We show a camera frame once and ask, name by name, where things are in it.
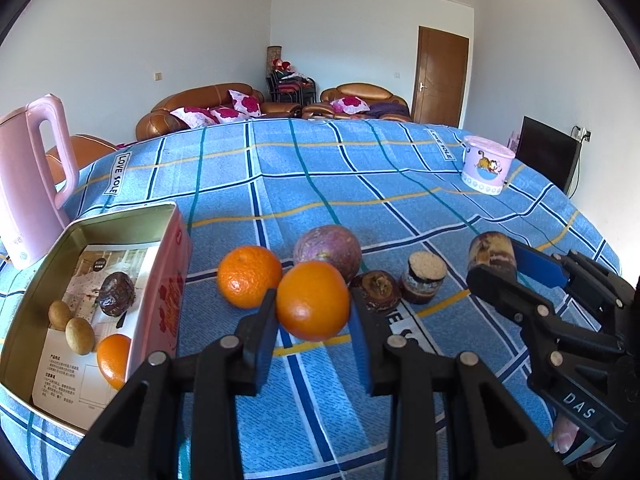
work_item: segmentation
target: wooden door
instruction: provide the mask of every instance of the wooden door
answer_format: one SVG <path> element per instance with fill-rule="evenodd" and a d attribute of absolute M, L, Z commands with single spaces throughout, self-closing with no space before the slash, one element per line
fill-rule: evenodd
<path fill-rule="evenodd" d="M 460 124 L 468 56 L 468 38 L 420 27 L 412 111 L 414 122 L 455 127 Z"/>

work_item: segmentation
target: white wall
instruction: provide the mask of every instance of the white wall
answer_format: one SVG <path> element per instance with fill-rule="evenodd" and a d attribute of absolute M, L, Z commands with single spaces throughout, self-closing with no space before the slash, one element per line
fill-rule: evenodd
<path fill-rule="evenodd" d="M 474 10 L 447 0 L 271 0 L 271 44 L 312 77 L 319 91 L 342 83 L 373 83 L 414 98 L 418 27 L 470 39 L 471 76 Z M 394 73 L 400 73 L 400 79 Z M 463 103 L 463 114 L 466 95 Z"/>
<path fill-rule="evenodd" d="M 640 70 L 596 0 L 491 0 L 476 38 L 465 129 L 505 142 L 524 115 L 592 131 L 573 202 L 640 274 Z"/>
<path fill-rule="evenodd" d="M 32 0 L 0 47 L 0 115 L 52 92 L 72 134 L 117 143 L 135 140 L 140 117 L 177 91 L 235 81 L 262 90 L 270 4 Z"/>

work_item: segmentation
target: kettle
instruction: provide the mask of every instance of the kettle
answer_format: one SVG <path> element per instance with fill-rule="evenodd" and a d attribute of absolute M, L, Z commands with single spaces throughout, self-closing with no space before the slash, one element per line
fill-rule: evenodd
<path fill-rule="evenodd" d="M 51 123 L 66 183 L 56 192 L 40 125 Z M 62 209 L 78 186 L 62 101 L 48 94 L 0 117 L 0 238 L 16 269 L 41 259 L 69 224 Z"/>

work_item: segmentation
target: pink cup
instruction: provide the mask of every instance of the pink cup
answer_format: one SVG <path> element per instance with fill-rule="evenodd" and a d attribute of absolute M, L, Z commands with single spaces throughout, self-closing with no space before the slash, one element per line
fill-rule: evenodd
<path fill-rule="evenodd" d="M 498 195 L 516 156 L 509 148 L 483 137 L 465 137 L 462 182 L 487 195 Z"/>

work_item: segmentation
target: tangerine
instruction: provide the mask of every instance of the tangerine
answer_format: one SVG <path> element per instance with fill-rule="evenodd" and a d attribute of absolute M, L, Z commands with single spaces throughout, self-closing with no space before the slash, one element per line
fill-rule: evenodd
<path fill-rule="evenodd" d="M 96 360 L 100 373 L 116 390 L 125 383 L 131 339 L 124 334 L 111 334 L 98 343 Z"/>
<path fill-rule="evenodd" d="M 260 306 L 268 288 L 282 279 L 282 265 L 270 250 L 254 245 L 229 252 L 218 266 L 218 288 L 238 308 Z"/>
<path fill-rule="evenodd" d="M 332 264 L 301 262 L 284 275 L 276 294 L 276 315 L 291 335 L 306 341 L 326 341 L 349 320 L 347 285 Z"/>

